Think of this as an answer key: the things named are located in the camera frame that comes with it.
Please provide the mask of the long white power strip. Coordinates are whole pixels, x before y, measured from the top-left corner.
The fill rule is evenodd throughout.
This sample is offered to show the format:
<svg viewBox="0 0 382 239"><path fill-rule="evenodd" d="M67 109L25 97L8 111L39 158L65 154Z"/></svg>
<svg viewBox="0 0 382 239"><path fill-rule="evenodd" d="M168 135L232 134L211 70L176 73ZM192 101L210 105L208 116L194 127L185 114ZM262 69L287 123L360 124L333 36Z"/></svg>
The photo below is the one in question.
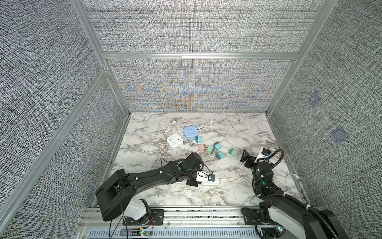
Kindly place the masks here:
<svg viewBox="0 0 382 239"><path fill-rule="evenodd" d="M219 174L218 173L212 174L211 172L199 171L196 181L201 183L202 185L218 186Z"/></svg>

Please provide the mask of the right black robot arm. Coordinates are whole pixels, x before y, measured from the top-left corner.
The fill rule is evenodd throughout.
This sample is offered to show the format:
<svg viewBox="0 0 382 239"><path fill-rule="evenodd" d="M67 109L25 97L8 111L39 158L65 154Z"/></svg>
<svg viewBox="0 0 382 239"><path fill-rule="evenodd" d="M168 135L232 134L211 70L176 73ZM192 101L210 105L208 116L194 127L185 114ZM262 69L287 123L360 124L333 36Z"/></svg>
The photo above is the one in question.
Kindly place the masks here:
<svg viewBox="0 0 382 239"><path fill-rule="evenodd" d="M284 151L263 148L257 156L243 150L240 161L252 172L252 189L261 199L258 209L242 208L246 225L253 225L261 239L278 239L290 232L298 239L346 239L345 229L335 214L304 203L275 184L274 168Z"/></svg>

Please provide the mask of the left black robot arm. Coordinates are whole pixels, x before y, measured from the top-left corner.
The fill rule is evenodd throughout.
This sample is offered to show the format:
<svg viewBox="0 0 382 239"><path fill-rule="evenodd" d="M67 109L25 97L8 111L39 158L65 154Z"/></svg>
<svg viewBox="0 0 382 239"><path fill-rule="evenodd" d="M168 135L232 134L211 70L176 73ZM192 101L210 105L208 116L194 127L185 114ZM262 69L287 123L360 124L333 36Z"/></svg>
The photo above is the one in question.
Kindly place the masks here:
<svg viewBox="0 0 382 239"><path fill-rule="evenodd" d="M169 161L160 168L140 173L126 173L123 169L113 173L97 190L96 199L103 221L122 215L132 198L143 191L188 180L197 186L196 178L205 163L192 152L187 158Z"/></svg>

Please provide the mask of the pink plug adapter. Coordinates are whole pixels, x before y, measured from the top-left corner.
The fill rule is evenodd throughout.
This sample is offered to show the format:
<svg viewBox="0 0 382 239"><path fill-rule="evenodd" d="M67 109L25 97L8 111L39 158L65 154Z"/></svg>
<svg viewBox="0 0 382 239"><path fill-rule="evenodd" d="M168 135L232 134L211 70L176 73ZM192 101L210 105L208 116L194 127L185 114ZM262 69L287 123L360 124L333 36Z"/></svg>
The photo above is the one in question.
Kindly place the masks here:
<svg viewBox="0 0 382 239"><path fill-rule="evenodd" d="M206 151L207 150L207 146L204 143L199 144L198 147L199 147L199 151Z"/></svg>

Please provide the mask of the green adapter right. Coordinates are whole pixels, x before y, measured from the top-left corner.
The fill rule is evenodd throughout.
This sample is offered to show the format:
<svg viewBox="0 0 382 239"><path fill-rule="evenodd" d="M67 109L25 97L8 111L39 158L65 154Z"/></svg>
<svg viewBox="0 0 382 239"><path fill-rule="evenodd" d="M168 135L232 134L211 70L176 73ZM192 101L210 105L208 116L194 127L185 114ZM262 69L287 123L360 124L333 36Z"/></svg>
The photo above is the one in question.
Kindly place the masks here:
<svg viewBox="0 0 382 239"><path fill-rule="evenodd" d="M229 154L233 157L236 157L237 154L238 154L238 150L234 149L234 148L231 148L231 150L229 151Z"/></svg>

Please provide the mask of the teal adapter centre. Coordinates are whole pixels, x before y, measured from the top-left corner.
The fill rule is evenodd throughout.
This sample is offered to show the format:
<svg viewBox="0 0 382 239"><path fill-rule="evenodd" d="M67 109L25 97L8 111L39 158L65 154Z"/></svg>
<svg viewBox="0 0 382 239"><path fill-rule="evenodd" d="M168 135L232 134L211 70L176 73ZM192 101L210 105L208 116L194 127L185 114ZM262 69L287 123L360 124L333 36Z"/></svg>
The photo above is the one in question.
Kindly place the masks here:
<svg viewBox="0 0 382 239"><path fill-rule="evenodd" d="M217 152L215 156L218 160L225 158L225 154L222 151Z"/></svg>

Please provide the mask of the green adapter beside pink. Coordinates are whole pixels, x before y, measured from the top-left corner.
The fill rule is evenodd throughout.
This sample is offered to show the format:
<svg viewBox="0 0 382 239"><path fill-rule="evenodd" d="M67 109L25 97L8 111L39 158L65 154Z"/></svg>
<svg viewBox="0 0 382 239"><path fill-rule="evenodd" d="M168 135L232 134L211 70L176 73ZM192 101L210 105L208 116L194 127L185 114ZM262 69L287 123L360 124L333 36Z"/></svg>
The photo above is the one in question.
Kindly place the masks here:
<svg viewBox="0 0 382 239"><path fill-rule="evenodd" d="M208 152L208 153L211 153L211 154L212 154L212 153L214 153L214 151L215 151L214 146L211 146L211 145L210 145L210 146L207 147L207 152Z"/></svg>

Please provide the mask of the teal adapter upper middle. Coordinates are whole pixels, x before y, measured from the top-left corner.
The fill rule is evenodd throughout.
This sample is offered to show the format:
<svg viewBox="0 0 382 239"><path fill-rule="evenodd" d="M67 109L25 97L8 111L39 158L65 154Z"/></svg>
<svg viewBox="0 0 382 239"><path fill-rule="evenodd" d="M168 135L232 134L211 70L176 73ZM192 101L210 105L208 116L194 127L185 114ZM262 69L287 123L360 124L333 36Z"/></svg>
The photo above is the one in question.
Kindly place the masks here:
<svg viewBox="0 0 382 239"><path fill-rule="evenodd" d="M220 151L222 149L222 145L220 144L220 142L216 142L214 144L214 148L215 148L215 150Z"/></svg>

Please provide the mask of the teal adapter near blue strip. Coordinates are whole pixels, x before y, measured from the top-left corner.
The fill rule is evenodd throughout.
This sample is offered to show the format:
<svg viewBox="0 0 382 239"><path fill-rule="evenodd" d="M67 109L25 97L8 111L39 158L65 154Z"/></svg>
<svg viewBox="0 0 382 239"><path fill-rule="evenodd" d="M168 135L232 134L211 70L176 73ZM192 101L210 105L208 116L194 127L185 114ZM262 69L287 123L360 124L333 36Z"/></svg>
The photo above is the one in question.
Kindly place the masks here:
<svg viewBox="0 0 382 239"><path fill-rule="evenodd" d="M203 137L202 136L196 136L196 143L202 143Z"/></svg>

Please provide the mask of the white square power strip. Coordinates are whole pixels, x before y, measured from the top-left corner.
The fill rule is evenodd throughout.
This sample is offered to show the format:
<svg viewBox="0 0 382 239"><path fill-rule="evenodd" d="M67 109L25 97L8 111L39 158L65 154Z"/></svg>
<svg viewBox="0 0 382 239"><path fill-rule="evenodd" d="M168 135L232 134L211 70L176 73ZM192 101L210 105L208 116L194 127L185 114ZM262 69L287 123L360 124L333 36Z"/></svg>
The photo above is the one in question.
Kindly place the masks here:
<svg viewBox="0 0 382 239"><path fill-rule="evenodd" d="M166 138L166 141L172 149L178 148L184 144L183 138L178 133L171 134Z"/></svg>

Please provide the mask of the blue square power strip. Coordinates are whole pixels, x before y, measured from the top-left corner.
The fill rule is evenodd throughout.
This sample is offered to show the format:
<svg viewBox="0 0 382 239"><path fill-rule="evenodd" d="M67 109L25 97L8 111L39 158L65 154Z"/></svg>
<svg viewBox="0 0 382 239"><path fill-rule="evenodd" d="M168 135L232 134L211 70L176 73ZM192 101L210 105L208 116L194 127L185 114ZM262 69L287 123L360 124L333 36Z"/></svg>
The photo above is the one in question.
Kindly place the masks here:
<svg viewBox="0 0 382 239"><path fill-rule="evenodd" d="M187 140L193 140L199 135L199 131L194 125L185 127L183 132Z"/></svg>

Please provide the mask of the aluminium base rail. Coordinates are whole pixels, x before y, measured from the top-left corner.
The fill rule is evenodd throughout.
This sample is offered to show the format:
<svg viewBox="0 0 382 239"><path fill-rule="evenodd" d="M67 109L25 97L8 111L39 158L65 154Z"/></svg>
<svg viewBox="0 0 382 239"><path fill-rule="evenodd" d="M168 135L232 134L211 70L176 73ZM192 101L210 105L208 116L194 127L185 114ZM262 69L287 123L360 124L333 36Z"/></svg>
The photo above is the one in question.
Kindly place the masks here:
<svg viewBox="0 0 382 239"><path fill-rule="evenodd" d="M247 225L241 207L158 206L149 226L124 226L121 217L105 222L98 208L85 210L76 239L256 239L268 225Z"/></svg>

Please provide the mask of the aluminium enclosure frame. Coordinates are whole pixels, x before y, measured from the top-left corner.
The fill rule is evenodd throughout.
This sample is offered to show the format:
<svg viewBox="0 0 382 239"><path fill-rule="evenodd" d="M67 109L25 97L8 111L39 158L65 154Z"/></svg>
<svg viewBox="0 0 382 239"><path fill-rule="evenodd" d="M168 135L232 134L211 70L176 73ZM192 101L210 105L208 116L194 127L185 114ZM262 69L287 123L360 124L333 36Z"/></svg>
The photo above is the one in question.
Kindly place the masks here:
<svg viewBox="0 0 382 239"><path fill-rule="evenodd" d="M381 1L1 1L1 233L70 237L96 190L203 132L285 151L351 238L382 221Z"/></svg>

